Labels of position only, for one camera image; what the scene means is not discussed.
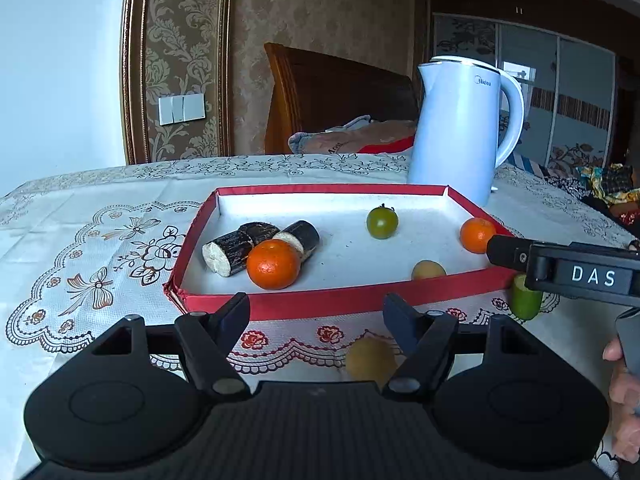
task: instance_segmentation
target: human hand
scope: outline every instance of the human hand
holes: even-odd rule
[[[640,417],[634,414],[634,409],[640,406],[640,380],[626,368],[620,339],[615,338],[607,344],[602,358],[616,363],[609,385],[612,451],[620,458],[635,463],[640,450]]]

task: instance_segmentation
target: damask wallpaper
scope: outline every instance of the damask wallpaper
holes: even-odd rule
[[[236,154],[264,152],[273,77],[267,41],[406,73],[413,0],[233,0]]]
[[[148,0],[145,93],[151,161],[218,155],[216,23],[218,0]],[[206,118],[158,121],[158,98],[205,95]]]

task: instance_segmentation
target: tablecloth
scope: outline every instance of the tablecloth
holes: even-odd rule
[[[200,203],[217,187],[318,182],[405,183],[404,155],[236,156],[158,162],[29,182],[0,200],[0,478],[37,463],[22,423],[30,392],[73,354],[136,312],[147,324],[179,311],[162,294]],[[485,208],[517,235],[567,244],[622,247],[632,236],[543,180],[505,164]],[[508,313],[499,293],[425,305],[463,322]],[[525,327],[607,391],[602,349],[624,308],[546,294]],[[382,314],[251,322],[229,355],[255,386],[260,380],[346,380],[344,357],[361,337],[392,343]],[[455,367],[468,367],[467,358]],[[170,356],[152,361],[178,370]],[[61,429],[60,438],[64,438]],[[610,476],[617,463],[604,439],[596,457]]]

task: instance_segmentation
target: finger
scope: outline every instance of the finger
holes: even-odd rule
[[[616,336],[607,344],[607,346],[604,347],[602,358],[605,361],[620,361],[622,357],[622,345],[620,344],[620,339]]]
[[[632,464],[635,464],[640,458],[640,456],[638,455],[638,448],[632,446],[622,447],[622,449],[618,450],[614,449],[613,454],[623,460],[626,460],[627,462],[631,462]]]
[[[640,448],[640,417],[627,413],[622,415],[620,425],[614,437],[622,446]]]
[[[640,406],[640,380],[628,372],[615,373],[609,385],[609,397],[628,408],[637,408]]]

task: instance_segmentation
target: mandarin orange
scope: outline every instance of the mandarin orange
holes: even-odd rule
[[[495,235],[495,226],[484,218],[470,218],[460,228],[460,243],[469,252],[484,254],[486,245]]]
[[[300,254],[284,240],[266,240],[249,253],[246,271],[260,288],[279,290],[296,281]]]

